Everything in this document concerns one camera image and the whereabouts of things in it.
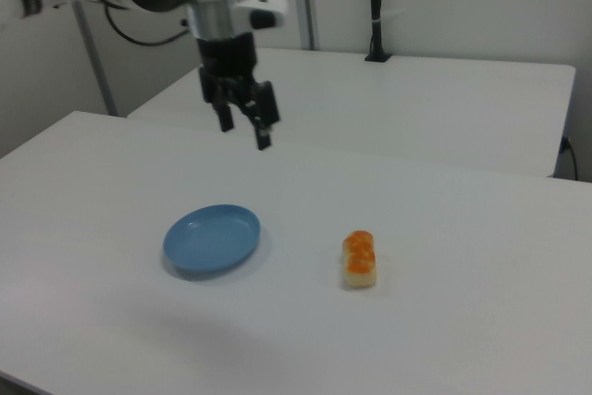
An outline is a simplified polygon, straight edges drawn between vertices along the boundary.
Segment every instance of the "table surface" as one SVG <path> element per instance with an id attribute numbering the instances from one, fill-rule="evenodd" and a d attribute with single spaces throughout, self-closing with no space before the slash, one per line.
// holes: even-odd
<path id="1" fill-rule="evenodd" d="M 162 240 L 262 239 L 181 278 Z M 592 387 L 592 188 L 76 113 L 0 160 L 0 370 L 60 395 L 521 395 Z M 378 282 L 343 288 L 342 239 Z"/>
<path id="2" fill-rule="evenodd" d="M 282 122 L 274 141 L 546 177 L 574 84 L 572 67 L 259 49 Z M 234 132 L 252 135 L 235 109 Z M 219 131 L 195 71 L 130 118 Z"/>

